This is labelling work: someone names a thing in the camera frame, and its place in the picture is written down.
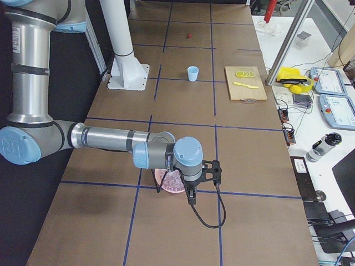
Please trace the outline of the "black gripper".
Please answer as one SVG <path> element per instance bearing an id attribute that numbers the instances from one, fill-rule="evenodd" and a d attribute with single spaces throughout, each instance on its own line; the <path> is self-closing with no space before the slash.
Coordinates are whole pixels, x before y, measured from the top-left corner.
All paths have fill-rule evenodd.
<path id="1" fill-rule="evenodd" d="M 188 181 L 185 177 L 182 178 L 184 182 L 185 192 L 188 196 L 189 205 L 196 205 L 196 188 L 202 183 L 202 177 L 196 180 Z"/>

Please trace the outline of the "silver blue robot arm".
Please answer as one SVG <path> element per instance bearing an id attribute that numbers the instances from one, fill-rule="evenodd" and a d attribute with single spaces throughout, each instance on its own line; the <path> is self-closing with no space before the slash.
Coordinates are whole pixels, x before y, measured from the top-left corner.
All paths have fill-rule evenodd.
<path id="1" fill-rule="evenodd" d="M 85 2 L 4 1 L 4 6 L 12 22 L 13 111 L 1 130 L 1 155 L 26 165 L 69 148 L 126 151 L 137 168 L 178 171 L 189 204 L 195 204 L 195 188 L 206 173 L 197 139 L 92 127 L 48 114 L 50 34 L 84 32 Z"/>

